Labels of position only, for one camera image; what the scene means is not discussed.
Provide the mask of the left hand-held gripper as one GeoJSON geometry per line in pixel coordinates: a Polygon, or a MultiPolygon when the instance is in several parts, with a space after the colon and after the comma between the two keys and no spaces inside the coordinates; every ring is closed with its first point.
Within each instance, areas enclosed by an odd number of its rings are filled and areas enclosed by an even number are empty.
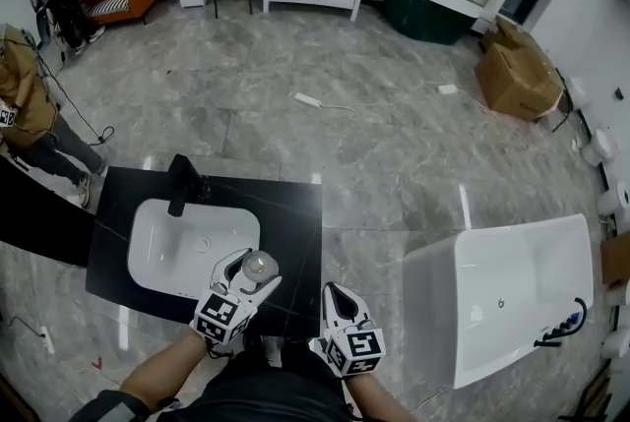
{"type": "Polygon", "coordinates": [[[259,307],[280,285],[277,275],[252,290],[240,288],[237,294],[230,284],[242,269],[249,249],[234,251],[218,260],[211,276],[210,287],[198,301],[190,328],[201,338],[215,344],[229,344],[243,333],[259,307]]]}

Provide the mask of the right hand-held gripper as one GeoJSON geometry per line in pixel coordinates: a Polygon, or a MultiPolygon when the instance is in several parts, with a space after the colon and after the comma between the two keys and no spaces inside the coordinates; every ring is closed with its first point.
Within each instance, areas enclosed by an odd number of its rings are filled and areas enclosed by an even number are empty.
{"type": "Polygon", "coordinates": [[[318,354],[339,378],[370,373],[386,355],[383,331],[371,320],[366,302],[354,291],[327,282],[322,291],[328,330],[318,339],[318,354]]]}

